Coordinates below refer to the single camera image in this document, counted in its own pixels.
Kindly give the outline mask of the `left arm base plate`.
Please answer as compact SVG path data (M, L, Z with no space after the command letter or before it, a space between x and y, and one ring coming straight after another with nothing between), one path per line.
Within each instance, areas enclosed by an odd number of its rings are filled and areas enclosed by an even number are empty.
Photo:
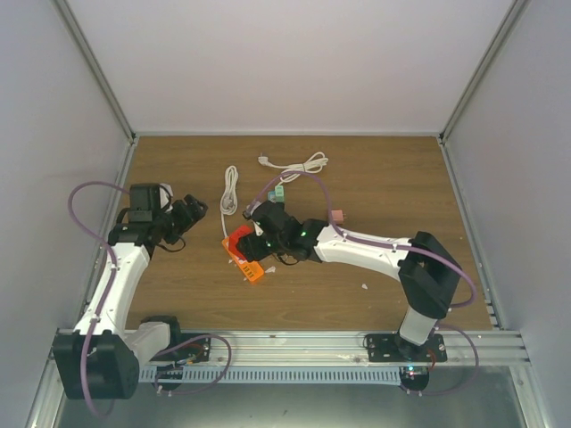
M196 340L198 333L180 333L170 339L167 349L178 346L188 340L193 340L185 346L177 348L169 353L162 353L151 359L152 362L165 362L176 365L187 365L193 363L208 362L210 360L211 338L202 338Z

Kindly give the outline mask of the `red charger cube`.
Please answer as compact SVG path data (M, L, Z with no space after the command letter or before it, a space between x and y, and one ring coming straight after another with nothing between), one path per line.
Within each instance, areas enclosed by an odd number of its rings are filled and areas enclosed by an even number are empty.
M246 260L245 255L243 255L243 253L240 252L240 250L238 250L237 245L238 245L239 240L242 237L247 236L251 232L252 232L252 229L246 225L240 226L234 232L232 232L228 236L228 251L229 251L229 253L232 254L233 256L235 256L236 258L240 259L240 260Z

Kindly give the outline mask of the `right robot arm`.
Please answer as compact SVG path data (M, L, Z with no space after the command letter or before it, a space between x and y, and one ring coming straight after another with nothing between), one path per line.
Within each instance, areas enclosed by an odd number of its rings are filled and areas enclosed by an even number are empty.
M446 318L460 280L460 266L426 232L412 238L355 234L330 221L289 215L281 202L266 201L246 213L253 230L236 238L233 253L249 262L269 256L296 262L339 263L399 282L408 308L393 339L396 353L414 361L426 352L437 323Z

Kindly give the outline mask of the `pink charger cube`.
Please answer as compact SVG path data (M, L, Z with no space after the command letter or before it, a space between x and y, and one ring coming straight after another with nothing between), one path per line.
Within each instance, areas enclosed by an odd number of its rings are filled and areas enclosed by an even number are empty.
M336 224L343 224L347 219L346 214L343 210L331 210L329 214L331 221L335 222Z

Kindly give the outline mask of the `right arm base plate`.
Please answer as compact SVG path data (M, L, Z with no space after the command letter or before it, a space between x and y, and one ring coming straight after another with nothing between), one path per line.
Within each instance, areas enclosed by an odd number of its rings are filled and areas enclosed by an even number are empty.
M432 334L422 345L403 340L397 333L368 333L364 336L363 347L368 353L369 362L378 363L428 363L446 362L446 346L441 334Z

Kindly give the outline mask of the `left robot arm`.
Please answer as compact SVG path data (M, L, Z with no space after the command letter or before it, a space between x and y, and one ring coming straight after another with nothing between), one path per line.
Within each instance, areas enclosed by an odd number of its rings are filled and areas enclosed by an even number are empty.
M184 349L175 317L147 317L132 333L127 318L154 251L172 251L208 207L191 194L174 199L166 184L132 185L127 193L128 206L101 241L106 260L91 301L71 332L54 337L52 352L68 399L129 399L142 367L157 354L172 360Z

